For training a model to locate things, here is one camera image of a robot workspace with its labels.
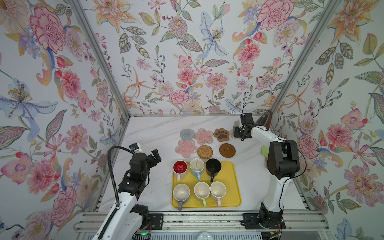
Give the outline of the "teal blue mug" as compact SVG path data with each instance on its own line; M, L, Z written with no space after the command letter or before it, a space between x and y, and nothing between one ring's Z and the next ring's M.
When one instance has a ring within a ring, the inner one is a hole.
M233 125L233 135L237 139L241 138L240 130L240 121L235 121Z

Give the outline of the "brown paw coaster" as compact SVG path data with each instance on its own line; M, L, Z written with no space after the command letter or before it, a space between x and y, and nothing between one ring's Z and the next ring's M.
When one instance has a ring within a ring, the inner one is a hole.
M224 128L216 129L214 132L214 137L218 142L227 142L230 140L230 132L225 130Z

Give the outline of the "brown wooden round coaster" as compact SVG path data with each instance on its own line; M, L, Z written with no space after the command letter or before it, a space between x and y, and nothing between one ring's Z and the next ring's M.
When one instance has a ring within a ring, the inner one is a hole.
M222 144L219 152L224 158L232 158L236 154L236 148L231 144Z

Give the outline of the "pink flower coaster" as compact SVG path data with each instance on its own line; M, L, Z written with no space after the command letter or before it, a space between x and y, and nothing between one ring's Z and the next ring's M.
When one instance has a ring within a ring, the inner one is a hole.
M214 133L212 131L200 128L195 133L194 139L197 141L199 145L211 144L214 141L213 134Z
M177 154L181 154L183 158L189 158L192 154L197 153L198 147L194 140L179 140L178 146L175 148Z

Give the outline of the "rattan woven coaster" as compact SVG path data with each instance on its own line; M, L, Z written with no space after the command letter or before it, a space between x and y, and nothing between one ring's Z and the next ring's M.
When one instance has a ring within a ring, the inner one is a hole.
M198 148L197 154L199 158L208 160L213 156L213 149L209 146L203 145Z

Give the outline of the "grey woven coaster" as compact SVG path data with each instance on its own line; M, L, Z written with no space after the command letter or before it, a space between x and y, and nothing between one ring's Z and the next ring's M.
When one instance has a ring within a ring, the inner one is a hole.
M195 136L195 131L192 129L183 129L180 132L180 137L183 140L192 140Z

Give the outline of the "pink handle mug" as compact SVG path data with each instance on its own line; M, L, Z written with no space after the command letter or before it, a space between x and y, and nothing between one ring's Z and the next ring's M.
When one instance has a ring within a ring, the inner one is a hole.
M217 207L222 206L222 200L227 194L227 188L222 182L213 182L210 186L211 198L216 202Z

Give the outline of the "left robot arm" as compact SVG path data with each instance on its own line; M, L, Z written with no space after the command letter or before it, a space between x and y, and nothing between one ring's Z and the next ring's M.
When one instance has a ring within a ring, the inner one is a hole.
M130 168L117 185L113 173L111 155L114 150L132 154ZM138 199L150 182L150 170L162 161L159 151L154 149L145 154L140 144L128 148L112 146L107 152L107 164L115 196L115 203L109 211L94 240L131 240L138 230L147 228L150 221L149 208L138 204Z

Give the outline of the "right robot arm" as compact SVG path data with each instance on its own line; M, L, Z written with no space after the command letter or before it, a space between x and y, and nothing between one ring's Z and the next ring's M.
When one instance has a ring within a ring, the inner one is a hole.
M234 134L242 141L256 139L267 147L267 169L271 174L268 192L261 203L257 217L244 216L244 223L256 225L261 229L282 230L286 186L300 170L297 143L280 138L272 130L258 125L251 113L240 115L240 120L234 123Z

